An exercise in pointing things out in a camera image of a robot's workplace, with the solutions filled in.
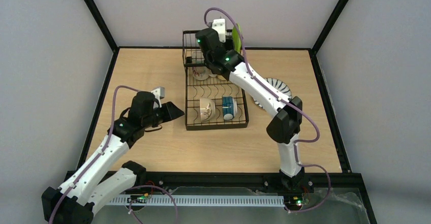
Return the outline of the small white patterned bowl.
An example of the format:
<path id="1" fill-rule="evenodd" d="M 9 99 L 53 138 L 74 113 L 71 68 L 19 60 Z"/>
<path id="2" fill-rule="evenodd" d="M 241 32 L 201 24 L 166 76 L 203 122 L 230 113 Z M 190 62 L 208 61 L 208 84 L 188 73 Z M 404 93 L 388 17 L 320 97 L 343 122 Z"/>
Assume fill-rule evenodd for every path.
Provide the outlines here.
<path id="1" fill-rule="evenodd" d="M 214 101 L 209 98 L 200 98 L 199 111 L 202 122 L 211 120 L 215 116 L 216 112 L 216 106 Z"/>

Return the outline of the white bowl dark rim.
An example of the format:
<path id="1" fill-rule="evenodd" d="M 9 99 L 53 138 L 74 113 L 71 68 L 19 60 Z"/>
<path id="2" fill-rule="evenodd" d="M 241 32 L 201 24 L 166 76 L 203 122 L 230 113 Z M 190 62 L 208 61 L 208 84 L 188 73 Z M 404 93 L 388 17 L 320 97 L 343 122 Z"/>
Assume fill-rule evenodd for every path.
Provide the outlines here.
<path id="1" fill-rule="evenodd" d="M 237 100 L 234 97 L 222 97 L 222 113 L 224 121 L 233 120 L 237 114 Z"/>

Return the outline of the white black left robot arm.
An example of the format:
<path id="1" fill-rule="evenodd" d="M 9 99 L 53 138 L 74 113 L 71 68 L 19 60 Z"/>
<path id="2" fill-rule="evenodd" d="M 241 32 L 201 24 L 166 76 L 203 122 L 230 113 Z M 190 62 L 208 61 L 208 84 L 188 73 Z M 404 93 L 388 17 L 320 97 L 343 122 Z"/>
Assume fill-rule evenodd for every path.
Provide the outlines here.
<path id="1" fill-rule="evenodd" d="M 48 187 L 43 192 L 43 212 L 49 223 L 91 223 L 101 208 L 121 192 L 144 186 L 146 168 L 133 161 L 124 163 L 107 179 L 104 177 L 148 128 L 184 116 L 172 102 L 161 103 L 163 97 L 161 88 L 137 92 L 90 158 L 58 188 Z"/>

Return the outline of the yellow handled mug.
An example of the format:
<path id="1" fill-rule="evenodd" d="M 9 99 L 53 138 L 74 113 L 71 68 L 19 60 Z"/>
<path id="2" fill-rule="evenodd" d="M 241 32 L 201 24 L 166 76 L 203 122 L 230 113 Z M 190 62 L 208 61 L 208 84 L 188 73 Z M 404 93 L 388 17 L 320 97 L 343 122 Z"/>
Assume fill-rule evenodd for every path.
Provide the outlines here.
<path id="1" fill-rule="evenodd" d="M 219 79 L 219 80 L 222 80 L 222 81 L 225 81 L 226 79 L 223 77 L 223 76 L 221 76 L 221 75 L 217 75 L 217 78 Z"/>

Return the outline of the cream ceramic mug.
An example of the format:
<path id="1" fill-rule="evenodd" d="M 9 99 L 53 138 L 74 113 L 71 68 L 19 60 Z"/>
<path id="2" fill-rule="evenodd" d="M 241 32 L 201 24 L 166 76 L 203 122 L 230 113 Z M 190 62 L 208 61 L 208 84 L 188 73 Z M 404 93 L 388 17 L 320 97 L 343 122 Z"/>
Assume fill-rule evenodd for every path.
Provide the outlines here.
<path id="1" fill-rule="evenodd" d="M 192 52 L 192 63 L 196 65 L 204 65 L 204 57 L 201 51 Z M 203 81 L 209 78 L 209 69 L 206 66 L 192 67 L 192 75 L 196 80 Z"/>

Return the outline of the black wire dish rack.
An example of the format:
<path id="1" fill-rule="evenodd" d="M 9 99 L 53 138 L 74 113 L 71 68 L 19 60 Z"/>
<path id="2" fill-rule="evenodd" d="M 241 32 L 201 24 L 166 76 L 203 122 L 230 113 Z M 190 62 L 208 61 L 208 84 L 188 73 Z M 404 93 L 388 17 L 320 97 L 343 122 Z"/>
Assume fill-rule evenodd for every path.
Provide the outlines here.
<path id="1" fill-rule="evenodd" d="M 186 76 L 186 118 L 188 131 L 224 130 L 246 128 L 249 124 L 249 113 L 245 92 L 237 85 L 222 81 L 209 71 L 209 78 L 196 80 L 192 75 L 192 67 L 204 66 L 192 63 L 192 52 L 201 51 L 195 39 L 196 30 L 182 32 L 182 62 Z M 222 97 L 234 97 L 237 100 L 237 114 L 233 120 L 224 121 L 222 113 Z M 209 98 L 215 103 L 215 116 L 202 122 L 199 111 L 199 99 Z"/>

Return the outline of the green plate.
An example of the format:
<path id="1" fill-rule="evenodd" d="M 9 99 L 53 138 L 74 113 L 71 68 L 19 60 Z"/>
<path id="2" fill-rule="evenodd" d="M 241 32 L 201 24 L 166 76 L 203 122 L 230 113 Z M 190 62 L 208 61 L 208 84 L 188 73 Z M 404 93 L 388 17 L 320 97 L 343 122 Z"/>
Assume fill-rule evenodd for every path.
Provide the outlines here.
<path id="1" fill-rule="evenodd" d="M 236 27 L 232 28 L 232 40 L 234 45 L 234 50 L 242 54 L 242 42 L 241 42 L 241 29 L 240 25 L 237 23 Z"/>

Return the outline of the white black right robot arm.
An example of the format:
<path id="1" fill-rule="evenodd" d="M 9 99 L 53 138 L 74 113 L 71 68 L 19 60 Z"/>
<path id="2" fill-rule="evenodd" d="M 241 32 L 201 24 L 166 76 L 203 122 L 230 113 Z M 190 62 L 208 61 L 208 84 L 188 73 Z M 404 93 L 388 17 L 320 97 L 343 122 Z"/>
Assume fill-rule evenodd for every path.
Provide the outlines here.
<path id="1" fill-rule="evenodd" d="M 244 61 L 242 55 L 226 49 L 216 30 L 202 29 L 195 34 L 195 38 L 204 56 L 205 66 L 249 93 L 271 116 L 266 131 L 278 143 L 283 181 L 290 186 L 297 185 L 304 176 L 303 167 L 297 162 L 298 154 L 294 145 L 302 123 L 299 112 L 302 108 L 301 99 L 290 99 L 272 87 Z"/>

